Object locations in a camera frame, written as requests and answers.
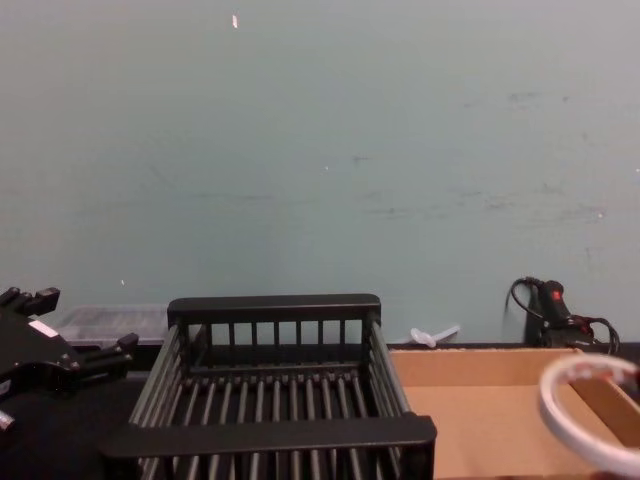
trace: cardboard tray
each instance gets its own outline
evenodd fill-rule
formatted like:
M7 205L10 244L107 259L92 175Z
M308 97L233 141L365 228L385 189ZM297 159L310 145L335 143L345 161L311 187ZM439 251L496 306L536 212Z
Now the cardboard tray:
M601 478L548 431L538 409L545 366L575 350L391 352L414 412L438 429L435 478ZM563 405L611 443L640 447L640 408L617 386L580 381L560 388Z

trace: white tape roll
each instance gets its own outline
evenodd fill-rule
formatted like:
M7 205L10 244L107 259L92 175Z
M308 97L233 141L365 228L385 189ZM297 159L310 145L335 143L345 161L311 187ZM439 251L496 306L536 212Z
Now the white tape roll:
M607 443L576 424L556 398L556 387L579 378L608 377L621 383L638 366L605 355L570 355L549 365L540 379L540 414L567 447L603 471L640 477L640 452Z

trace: teal wall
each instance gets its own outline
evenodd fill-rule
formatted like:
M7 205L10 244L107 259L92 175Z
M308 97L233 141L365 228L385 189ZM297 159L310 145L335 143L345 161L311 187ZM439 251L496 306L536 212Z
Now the teal wall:
M237 18L234 28L232 16ZM640 2L3 0L0 284L366 291L513 340L554 278L640 339Z

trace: black wire basket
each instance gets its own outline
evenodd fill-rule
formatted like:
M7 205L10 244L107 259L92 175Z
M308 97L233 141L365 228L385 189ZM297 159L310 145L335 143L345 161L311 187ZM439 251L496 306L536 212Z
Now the black wire basket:
M113 479L431 479L436 429L407 404L374 295L190 298L129 423Z

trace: black cable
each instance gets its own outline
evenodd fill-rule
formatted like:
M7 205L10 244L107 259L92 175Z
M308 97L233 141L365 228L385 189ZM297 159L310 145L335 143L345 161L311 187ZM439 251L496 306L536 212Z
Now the black cable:
M618 353L618 351L620 351L620 336L618 335L618 332L616 331L615 328L613 328L613 325L611 325L611 323L609 323L609 320L607 320L606 318L585 318L587 325L589 325L589 327L591 327L591 325L593 325L594 323L599 323L601 325L604 325L605 327L607 327L607 329L609 330L609 350L607 351L607 353L609 355L615 355L616 353Z
M542 284L542 281L538 280L537 278L524 277L524 278L519 278L515 282L513 282L513 285L511 285L511 289L509 290L511 292L511 297L513 298L514 302L516 302L520 308L522 308L529 315L533 315L534 317L540 318L540 319L544 317L538 312L531 310L524 303L522 303L522 301L518 298L518 296L516 295L516 287L518 287L519 285L526 285L527 287L531 288L533 286L537 287L541 284Z
M541 313L536 312L535 310L532 310L527 305L525 305L522 302L522 300L520 300L520 298L518 298L518 295L516 295L516 288L520 285L527 286L529 287L529 289L531 289L532 287L539 288L540 286L544 285L544 282L534 277L523 277L513 282L513 284L511 285L511 288L509 289L511 298L513 298L513 300L518 304L520 308L522 308L529 315L532 315L535 318L538 318L540 320L544 320L544 316ZM507 309L508 303L509 303L509 295L507 295L507 301L505 302L505 310ZM584 332L593 338L594 343L597 343L597 344L606 343L606 342L601 342L600 340L595 338L593 328L591 327L591 325L593 324L604 325L609 331L609 342L608 342L609 349L607 353L609 355L615 355L616 353L618 353L618 351L620 350L620 336L618 335L618 332L616 331L616 329L613 328L613 325L611 325L611 323L609 323L609 321L606 318L591 318L591 317L582 317L580 315L571 315L571 317L566 319L566 323L564 321L561 323L556 323L552 326L552 328L562 329L562 328L571 328L571 327L582 325L585 328Z

